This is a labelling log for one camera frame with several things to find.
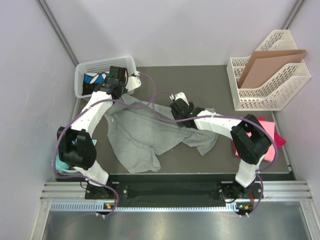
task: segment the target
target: white file organizer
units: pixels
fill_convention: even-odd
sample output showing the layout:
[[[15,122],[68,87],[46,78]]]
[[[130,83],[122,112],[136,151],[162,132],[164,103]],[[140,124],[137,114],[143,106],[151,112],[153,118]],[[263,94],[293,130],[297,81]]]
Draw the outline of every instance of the white file organizer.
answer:
[[[256,51],[297,50],[290,30],[274,30]],[[227,65],[231,94],[236,111],[280,111],[311,78],[304,61],[284,65],[258,88],[238,88],[237,82],[248,57],[231,57]]]

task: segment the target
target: cable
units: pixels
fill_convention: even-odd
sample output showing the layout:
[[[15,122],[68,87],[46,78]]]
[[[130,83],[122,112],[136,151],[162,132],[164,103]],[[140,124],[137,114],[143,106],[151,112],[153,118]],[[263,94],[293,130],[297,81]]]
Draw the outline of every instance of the cable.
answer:
[[[60,169],[59,170],[60,172],[62,172],[62,173],[66,173],[66,174],[77,174],[77,173],[79,173],[79,171],[78,170],[68,170],[68,169]]]
[[[261,200],[262,200],[262,197],[264,195],[264,183],[262,181],[262,178],[261,176],[256,173],[256,178],[260,180],[260,184],[261,184],[261,193],[260,193],[260,196],[259,196],[259,199],[258,199],[258,202],[256,203],[256,205],[253,207],[252,211],[250,213],[248,213],[248,217],[250,217],[252,214],[254,214],[254,212],[257,210],[258,206],[260,205],[261,203]]]
[[[80,182],[80,187],[82,187],[84,190],[87,190],[85,187],[82,186],[82,181]]]
[[[267,131],[262,126],[256,124],[255,122],[253,122],[251,120],[248,120],[248,119],[246,119],[244,117],[241,117],[241,116],[224,116],[224,115],[214,115],[214,116],[212,116],[212,115],[204,115],[204,116],[188,117],[188,118],[184,118],[184,119],[180,119],[180,120],[171,120],[171,119],[168,119],[168,118],[163,118],[160,115],[158,115],[158,113],[156,112],[156,109],[155,109],[156,98],[157,98],[158,95],[163,94],[163,93],[170,94],[170,93],[168,93],[166,91],[160,91],[154,96],[154,99],[152,101],[153,113],[159,120],[161,120],[163,122],[167,122],[167,123],[181,123],[181,122],[185,122],[185,121],[189,121],[189,120],[202,119],[202,118],[212,118],[213,117],[213,118],[218,118],[218,119],[236,119],[236,120],[244,121],[246,123],[249,123],[249,124],[253,125],[254,127],[259,129],[260,131],[262,131],[267,136],[267,138],[269,139],[269,141],[271,142],[271,144],[274,147],[274,157],[273,157],[273,160],[272,160],[271,164],[269,164],[267,167],[259,170],[258,172],[263,172],[265,170],[268,170],[269,168],[271,168],[276,163],[276,161],[278,159],[278,148],[277,148],[277,145],[276,145],[275,141],[272,139],[272,137],[269,135],[269,133],[267,133]]]
[[[159,115],[157,114],[157,112],[156,112],[156,110],[155,110],[155,100],[156,100],[156,98],[157,98],[157,96],[158,96],[159,94],[163,94],[163,93],[166,93],[166,94],[168,94],[168,95],[171,95],[171,94],[170,94],[169,92],[167,92],[167,91],[160,91],[160,92],[158,92],[158,93],[156,94],[156,84],[155,84],[154,80],[153,80],[148,74],[146,74],[146,73],[140,72],[140,74],[146,76],[147,78],[149,78],[149,79],[151,80],[152,84],[153,84],[153,96],[152,96],[151,100],[150,100],[146,105],[138,107],[138,106],[132,106],[132,105],[126,104],[126,103],[124,103],[123,101],[116,100],[116,99],[103,99],[103,100],[100,100],[100,101],[97,101],[97,102],[93,103],[93,104],[90,106],[90,108],[93,108],[94,106],[96,106],[96,105],[98,105],[98,104],[101,104],[101,103],[104,103],[104,102],[114,102],[114,103],[122,104],[122,105],[124,105],[124,106],[127,106],[127,107],[129,107],[129,108],[133,108],[133,109],[143,109],[143,108],[149,106],[150,104],[152,104],[152,109],[153,109],[153,112],[154,112],[155,116],[156,116],[158,119],[160,119],[161,121],[167,122],[167,123],[179,123],[179,122],[185,122],[185,121],[189,121],[189,120],[195,120],[195,119],[201,119],[201,118],[211,118],[211,117],[212,117],[211,115],[205,115],[205,116],[189,117],[189,118],[180,119],[180,120],[171,120],[171,119],[162,118],[161,116],[159,116]],[[82,117],[84,114],[86,114],[88,111],[89,111],[89,108],[83,110],[79,115],[77,115],[77,116],[62,130],[62,132],[61,132],[61,134],[60,134],[60,136],[59,136],[59,138],[58,138],[58,140],[57,140],[56,147],[55,147],[55,149],[54,149],[54,158],[53,158],[53,173],[54,173],[54,175],[55,175],[57,178],[61,178],[61,179],[69,179],[69,178],[84,178],[84,179],[88,179],[88,177],[86,177],[86,176],[84,176],[84,175],[69,175],[69,176],[60,175],[60,174],[57,172],[57,169],[56,169],[56,157],[57,157],[57,155],[58,155],[59,145],[60,145],[60,143],[61,143],[61,140],[62,140],[63,136],[65,135],[65,133],[67,132],[67,130],[72,126],[72,124],[73,124],[74,122],[76,122],[76,121],[77,121],[80,117]],[[239,117],[239,116],[214,115],[213,117],[214,117],[214,118],[223,118],[223,119],[230,119],[230,118],[232,118],[232,119],[238,119],[238,120],[241,120],[241,121],[245,121],[245,122],[247,122],[247,123],[249,123],[249,124],[252,124],[253,126],[255,126],[256,128],[258,128],[259,130],[261,130],[261,131],[269,138],[269,140],[271,141],[271,143],[272,143],[272,145],[274,146],[274,149],[275,149],[275,154],[274,154],[274,158],[273,158],[272,163],[271,163],[269,166],[267,166],[267,167],[265,167],[264,169],[262,169],[261,171],[265,171],[265,170],[271,168],[271,167],[275,164],[275,162],[276,162],[276,160],[277,160],[277,157],[278,157],[278,149],[277,149],[276,143],[273,141],[273,139],[271,138],[271,136],[266,132],[266,130],[265,130],[263,127],[261,127],[260,125],[254,123],[254,122],[252,122],[252,121],[250,121],[250,120],[248,120],[248,119],[246,119],[246,118]],[[261,179],[261,177],[258,175],[258,173],[257,173],[256,175],[257,175],[257,178],[259,178],[260,181],[261,181],[262,191],[261,191],[260,198],[259,198],[259,200],[258,200],[255,208],[252,210],[252,212],[251,212],[250,214],[252,214],[252,213],[256,210],[256,208],[257,208],[257,206],[260,204],[260,201],[261,201],[262,196],[263,196],[263,183],[262,183],[262,179]],[[111,190],[111,191],[114,193],[114,195],[115,195],[115,197],[116,197],[114,207],[112,208],[111,212],[110,212],[108,215],[106,215],[106,216],[112,215],[112,214],[114,213],[115,209],[117,208],[118,203],[119,203],[119,195],[118,195],[118,193],[116,192],[116,190],[114,190],[114,189],[113,189],[112,187],[110,187],[110,186],[107,186],[107,185],[105,185],[105,184],[102,184],[102,183],[100,183],[100,182],[97,182],[97,181],[95,181],[95,180],[93,180],[93,179],[90,179],[90,181],[93,182],[93,183],[95,183],[95,184],[98,184],[98,185],[100,185],[100,186],[102,186],[102,187],[104,187],[104,188],[107,188],[107,189]]]
[[[250,192],[250,202],[251,202],[251,205],[253,206],[254,203],[255,203],[255,197],[254,197],[254,194],[252,192]]]
[[[166,93],[166,94],[169,94],[168,92],[165,92],[165,91],[160,91],[158,92],[154,99],[153,99],[153,102],[152,102],[152,109],[153,109],[153,113],[154,115],[160,119],[161,121],[163,122],[167,122],[167,123],[179,123],[179,122],[184,122],[184,121],[189,121],[189,120],[195,120],[195,119],[201,119],[201,118],[220,118],[220,119],[236,119],[236,120],[241,120],[241,121],[244,121],[244,122],[247,122],[251,125],[253,125],[254,127],[258,128],[259,130],[261,130],[269,139],[269,141],[271,142],[271,144],[273,145],[274,147],[274,157],[273,157],[273,160],[271,162],[271,164],[269,164],[267,167],[261,169],[261,170],[257,170],[256,172],[256,177],[260,180],[260,183],[261,183],[261,194],[260,194],[260,197],[258,199],[258,202],[256,203],[255,207],[253,208],[253,210],[248,214],[248,217],[251,216],[258,208],[258,206],[260,205],[260,202],[262,200],[262,197],[263,197],[263,193],[264,193],[264,185],[263,185],[263,181],[262,181],[262,178],[260,177],[259,175],[259,172],[262,172],[262,171],[265,171],[265,170],[268,170],[269,168],[271,168],[277,161],[278,159],[278,148],[277,148],[277,145],[275,143],[275,141],[272,139],[272,137],[269,135],[269,133],[267,133],[267,131],[261,127],[260,125],[256,124],[255,122],[251,121],[251,120],[248,120],[244,117],[240,117],[240,116],[223,116],[223,115],[214,115],[214,116],[211,116],[211,115],[205,115],[205,116],[196,116],[196,117],[189,117],[189,118],[185,118],[185,119],[180,119],[180,120],[171,120],[171,119],[167,119],[167,118],[163,118],[161,116],[159,116],[156,112],[156,109],[155,109],[155,101],[156,101],[156,98],[158,95],[160,94],[163,94],[163,93]]]
[[[110,101],[111,101],[111,102],[114,102],[114,103],[119,103],[119,104],[125,105],[125,106],[130,107],[130,108],[133,108],[133,109],[143,109],[143,108],[146,108],[147,106],[149,106],[149,105],[153,102],[153,100],[154,100],[154,98],[155,98],[155,96],[156,96],[156,84],[155,84],[155,81],[152,79],[152,77],[150,77],[148,74],[142,73],[142,72],[140,72],[140,74],[146,76],[146,77],[152,82],[152,84],[153,84],[153,96],[152,96],[151,100],[150,100],[146,105],[141,106],[141,107],[137,107],[137,106],[131,106],[131,105],[129,105],[129,104],[124,103],[123,101],[116,100],[116,99],[103,99],[103,100],[100,100],[100,101],[95,102],[94,104],[92,104],[92,105],[90,106],[90,108],[93,108],[94,106],[96,106],[96,105],[98,105],[98,104],[100,104],[100,103],[110,102]],[[59,145],[60,145],[60,143],[61,143],[62,137],[65,135],[65,133],[67,132],[67,130],[72,126],[72,124],[73,124],[74,122],[76,122],[76,121],[77,121],[80,117],[82,117],[84,114],[86,114],[86,112],[88,112],[88,111],[89,111],[89,108],[83,110],[83,111],[82,111],[79,115],[77,115],[71,122],[69,122],[69,124],[67,124],[67,126],[62,130],[60,136],[59,136],[58,139],[57,139],[56,146],[55,146],[55,149],[54,149],[53,163],[52,163],[53,173],[54,173],[54,175],[55,175],[57,178],[61,178],[61,179],[70,179],[70,178],[90,179],[90,178],[88,178],[87,176],[84,176],[84,175],[60,175],[60,174],[57,172],[57,169],[56,169],[56,159],[57,159],[58,150],[59,150]],[[105,185],[105,184],[102,184],[102,183],[100,183],[100,182],[97,182],[97,181],[95,181],[95,180],[93,180],[93,179],[90,179],[90,181],[93,182],[93,183],[95,183],[95,184],[98,184],[98,185],[100,185],[100,186],[102,186],[102,187],[104,187],[104,188],[107,188],[107,189],[111,190],[111,191],[114,193],[114,195],[115,195],[114,207],[112,208],[112,210],[111,210],[107,215],[105,215],[106,217],[111,216],[111,215],[115,212],[116,208],[118,207],[118,203],[119,203],[119,195],[118,195],[117,191],[114,190],[112,187],[107,186],[107,185]],[[61,229],[59,232],[56,232],[56,231],[53,230],[52,224],[50,225],[50,229],[51,229],[51,231],[52,231],[53,233],[56,233],[56,234],[61,233],[61,232],[64,231],[70,224],[72,224],[72,223],[75,222],[76,220],[78,220],[78,219],[80,219],[80,218],[82,218],[82,217],[84,217],[84,216],[93,215],[93,214],[95,214],[95,213],[85,213],[85,214],[80,215],[80,216],[77,217],[76,219],[74,219],[74,220],[72,220],[71,222],[69,222],[69,223],[68,223],[63,229]]]
[[[129,73],[128,73],[128,69],[127,68],[125,69],[125,72],[126,72],[126,79],[125,79],[124,86],[127,86],[127,83],[128,83],[128,80],[129,80]]]

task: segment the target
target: gray cloth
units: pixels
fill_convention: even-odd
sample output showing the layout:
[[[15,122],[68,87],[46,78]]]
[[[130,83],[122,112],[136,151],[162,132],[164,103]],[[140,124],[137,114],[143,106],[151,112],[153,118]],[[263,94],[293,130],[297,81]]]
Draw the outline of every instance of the gray cloth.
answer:
[[[136,107],[146,104],[127,94],[122,96],[122,100]],[[169,107],[156,104],[155,110],[163,118],[174,119]],[[157,172],[161,166],[156,155],[169,151],[181,142],[196,147],[203,156],[218,138],[214,132],[179,128],[175,123],[163,122],[154,115],[151,105],[133,109],[115,103],[104,116],[108,121],[107,136],[114,154],[131,174],[149,170]]]

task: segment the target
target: metal floor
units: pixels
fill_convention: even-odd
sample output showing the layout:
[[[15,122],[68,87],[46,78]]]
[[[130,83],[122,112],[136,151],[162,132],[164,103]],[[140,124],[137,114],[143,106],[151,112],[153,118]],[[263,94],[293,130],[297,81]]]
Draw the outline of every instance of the metal floor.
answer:
[[[116,212],[103,220],[83,212],[49,214],[43,240],[309,240],[299,202],[263,202],[250,218],[233,212]]]
[[[227,67],[217,66],[159,66],[138,67],[138,71],[150,75],[155,83],[157,92],[167,90],[172,93],[184,92],[189,101],[193,101],[196,107],[215,108],[216,112],[229,116],[245,116],[248,113],[256,117],[264,117],[266,121],[273,121],[270,111],[235,111],[227,75]],[[153,95],[152,83],[141,76],[142,85],[135,90],[134,97],[142,101],[149,101]],[[159,96],[157,104],[169,106],[167,96]],[[83,109],[87,101],[82,99],[78,112]],[[129,172],[117,160],[109,143],[108,123],[103,117],[97,125],[93,139],[97,139],[97,161],[109,174],[128,174]],[[239,167],[239,159],[235,157],[232,142],[229,138],[219,136],[211,151],[201,156],[195,148],[180,143],[171,151],[158,156],[161,169],[158,174],[222,174],[236,173]],[[270,164],[262,162],[264,168]],[[284,151],[279,149],[277,163],[269,169],[269,173],[288,173],[288,165]]]

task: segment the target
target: white vent strip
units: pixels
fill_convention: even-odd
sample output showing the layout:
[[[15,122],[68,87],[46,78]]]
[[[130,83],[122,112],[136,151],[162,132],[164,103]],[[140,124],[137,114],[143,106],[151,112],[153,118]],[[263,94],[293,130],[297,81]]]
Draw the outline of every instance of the white vent strip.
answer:
[[[109,212],[103,202],[53,202],[53,212]],[[117,207],[116,212],[237,212],[237,203],[211,207]]]

